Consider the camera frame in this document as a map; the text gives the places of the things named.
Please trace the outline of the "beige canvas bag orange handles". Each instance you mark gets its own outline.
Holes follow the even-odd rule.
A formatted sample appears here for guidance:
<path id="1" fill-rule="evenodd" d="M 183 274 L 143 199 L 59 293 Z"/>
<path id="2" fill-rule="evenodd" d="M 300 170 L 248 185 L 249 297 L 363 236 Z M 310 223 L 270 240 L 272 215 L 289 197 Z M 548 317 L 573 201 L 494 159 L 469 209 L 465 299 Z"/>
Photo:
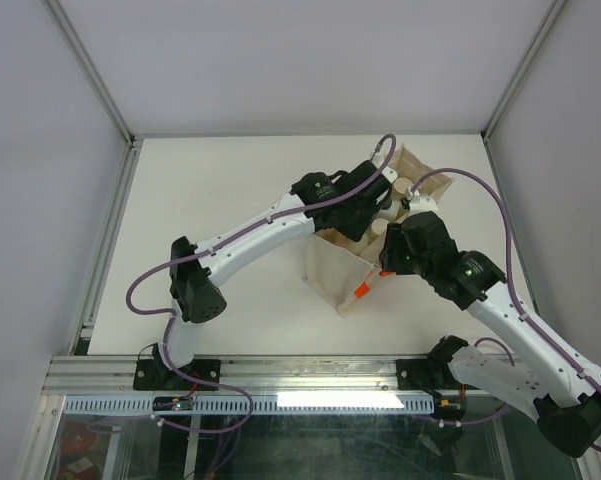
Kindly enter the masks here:
<path id="1" fill-rule="evenodd" d="M 422 163 L 404 145 L 393 154 L 389 165 L 398 178 L 408 178 L 413 184 L 432 168 Z M 420 194 L 429 195 L 437 205 L 452 185 L 445 174 L 435 174 L 418 187 Z M 401 207 L 391 223 L 400 223 L 408 216 Z M 381 270 L 379 255 L 385 235 L 371 241 L 369 228 L 360 241 L 347 239 L 334 229 L 313 234 L 306 244 L 306 283 L 340 316 L 345 317 L 360 300 L 390 274 Z"/>

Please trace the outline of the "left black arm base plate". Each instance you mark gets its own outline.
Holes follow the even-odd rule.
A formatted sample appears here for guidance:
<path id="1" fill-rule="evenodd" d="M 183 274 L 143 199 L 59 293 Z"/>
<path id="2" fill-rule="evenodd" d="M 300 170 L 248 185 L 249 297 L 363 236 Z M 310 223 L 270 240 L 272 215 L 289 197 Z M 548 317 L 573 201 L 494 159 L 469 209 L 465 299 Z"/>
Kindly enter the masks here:
<path id="1" fill-rule="evenodd" d="M 186 376 L 202 380 L 197 389 L 216 391 L 220 379 L 221 361 L 219 359 L 197 359 L 179 367 Z M 133 386 L 135 391 L 189 391 L 194 383 L 170 370 L 160 359 L 143 359 L 136 362 Z"/>

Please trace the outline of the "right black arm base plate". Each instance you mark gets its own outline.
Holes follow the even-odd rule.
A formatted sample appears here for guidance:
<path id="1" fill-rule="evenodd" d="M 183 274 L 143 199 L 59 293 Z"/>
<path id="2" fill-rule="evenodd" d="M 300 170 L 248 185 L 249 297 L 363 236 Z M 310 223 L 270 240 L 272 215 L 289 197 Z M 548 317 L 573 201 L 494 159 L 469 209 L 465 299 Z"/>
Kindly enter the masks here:
<path id="1" fill-rule="evenodd" d="M 425 392 L 456 390 L 461 383 L 451 374 L 448 366 L 425 357 L 399 358 L 394 361 L 399 390 Z"/>

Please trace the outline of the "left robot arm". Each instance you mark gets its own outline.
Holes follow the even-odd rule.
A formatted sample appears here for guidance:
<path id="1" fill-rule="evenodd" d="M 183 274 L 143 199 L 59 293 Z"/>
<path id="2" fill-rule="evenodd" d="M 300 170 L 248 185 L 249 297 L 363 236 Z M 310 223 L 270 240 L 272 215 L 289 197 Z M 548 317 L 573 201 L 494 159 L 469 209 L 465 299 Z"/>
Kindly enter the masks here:
<path id="1" fill-rule="evenodd" d="M 397 172 L 379 157 L 350 172 L 312 172 L 260 216 L 199 244 L 186 237 L 171 245 L 170 294 L 173 323 L 161 340 L 155 377 L 178 388 L 189 377 L 194 357 L 192 326 L 206 323 L 227 307 L 220 287 L 235 273 L 279 246 L 321 230 L 334 229 L 355 242 L 362 238 L 382 203 L 390 196 Z"/>

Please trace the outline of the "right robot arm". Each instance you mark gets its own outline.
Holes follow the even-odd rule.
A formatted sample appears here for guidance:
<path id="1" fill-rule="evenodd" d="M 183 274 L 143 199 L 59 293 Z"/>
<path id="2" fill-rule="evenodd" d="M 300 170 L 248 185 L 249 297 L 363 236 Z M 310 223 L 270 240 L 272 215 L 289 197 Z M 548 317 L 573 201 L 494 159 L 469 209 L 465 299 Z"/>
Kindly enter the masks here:
<path id="1" fill-rule="evenodd" d="M 433 212 L 387 227 L 382 267 L 417 275 L 436 294 L 486 325 L 521 360 L 489 360 L 447 336 L 430 351 L 428 378 L 484 390 L 533 420 L 561 453 L 579 458 L 601 436 L 601 367 L 581 355 L 511 293 L 505 273 L 478 251 L 461 251 Z"/>

